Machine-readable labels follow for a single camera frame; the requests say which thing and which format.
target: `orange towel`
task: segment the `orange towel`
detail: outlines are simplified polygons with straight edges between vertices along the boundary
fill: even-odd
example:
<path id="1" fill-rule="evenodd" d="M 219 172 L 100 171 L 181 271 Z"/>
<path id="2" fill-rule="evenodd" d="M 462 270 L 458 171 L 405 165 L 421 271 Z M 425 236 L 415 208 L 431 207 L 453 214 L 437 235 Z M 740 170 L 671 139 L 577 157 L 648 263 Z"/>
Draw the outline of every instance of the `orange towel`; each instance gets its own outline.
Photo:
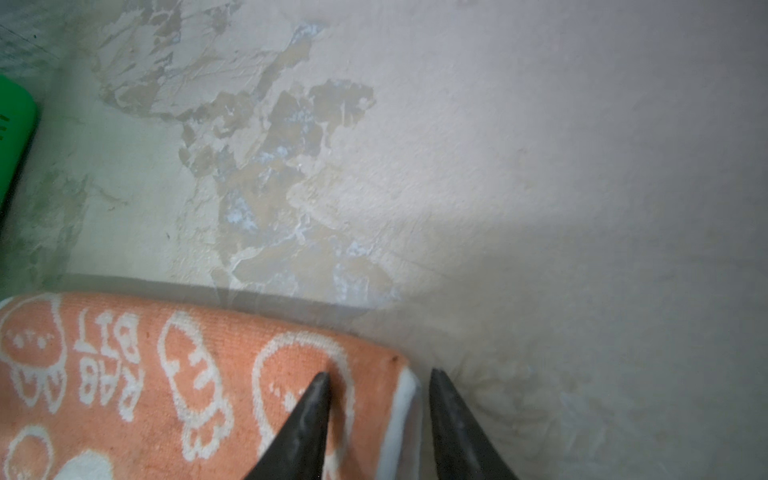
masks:
<path id="1" fill-rule="evenodd" d="M 397 352 L 258 316 L 130 297 L 0 303 L 8 480 L 240 480 L 319 371 L 324 478 L 417 478 L 419 384 Z"/>

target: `floor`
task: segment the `floor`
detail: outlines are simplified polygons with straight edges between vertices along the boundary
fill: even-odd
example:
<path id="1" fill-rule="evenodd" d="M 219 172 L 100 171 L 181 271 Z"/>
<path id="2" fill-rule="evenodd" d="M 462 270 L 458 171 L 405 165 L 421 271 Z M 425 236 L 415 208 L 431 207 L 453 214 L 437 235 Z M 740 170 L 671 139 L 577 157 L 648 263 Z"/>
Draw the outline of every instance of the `floor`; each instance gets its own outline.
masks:
<path id="1" fill-rule="evenodd" d="M 42 116 L 2 296 L 394 346 L 522 478 L 768 471 L 763 2 L 79 7 L 33 25 L 60 73 L 19 73 Z"/>

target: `black pointed object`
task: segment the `black pointed object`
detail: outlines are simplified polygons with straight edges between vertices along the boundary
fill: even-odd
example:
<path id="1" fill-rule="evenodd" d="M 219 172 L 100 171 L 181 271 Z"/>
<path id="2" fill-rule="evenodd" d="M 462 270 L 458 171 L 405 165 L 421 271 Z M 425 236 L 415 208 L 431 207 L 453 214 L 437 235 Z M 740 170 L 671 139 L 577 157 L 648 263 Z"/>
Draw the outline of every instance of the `black pointed object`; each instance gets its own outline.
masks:
<path id="1" fill-rule="evenodd" d="M 429 412 L 440 480 L 518 480 L 440 369 L 429 379 Z"/>
<path id="2" fill-rule="evenodd" d="M 330 407 L 331 378 L 320 372 L 244 480 L 320 480 Z"/>

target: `towel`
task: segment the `towel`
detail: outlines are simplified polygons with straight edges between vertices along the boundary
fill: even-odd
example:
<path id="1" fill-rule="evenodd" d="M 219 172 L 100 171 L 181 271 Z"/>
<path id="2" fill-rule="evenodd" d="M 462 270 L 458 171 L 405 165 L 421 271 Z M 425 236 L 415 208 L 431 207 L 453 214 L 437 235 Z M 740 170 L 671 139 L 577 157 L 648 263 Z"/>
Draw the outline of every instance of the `towel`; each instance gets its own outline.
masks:
<path id="1" fill-rule="evenodd" d="M 94 293 L 0 303 L 8 480 L 240 480 L 304 389 L 331 375 L 323 478 L 417 478 L 407 359 L 259 316 Z"/>

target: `green plastic basket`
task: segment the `green plastic basket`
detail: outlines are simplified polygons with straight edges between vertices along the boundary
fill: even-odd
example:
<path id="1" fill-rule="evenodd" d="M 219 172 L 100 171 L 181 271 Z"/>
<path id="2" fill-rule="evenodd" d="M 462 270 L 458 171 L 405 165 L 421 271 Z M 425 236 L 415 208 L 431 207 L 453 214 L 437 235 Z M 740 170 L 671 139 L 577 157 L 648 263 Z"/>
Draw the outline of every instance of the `green plastic basket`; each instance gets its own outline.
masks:
<path id="1" fill-rule="evenodd" d="M 0 204 L 35 128 L 37 112 L 32 96 L 0 75 Z"/>

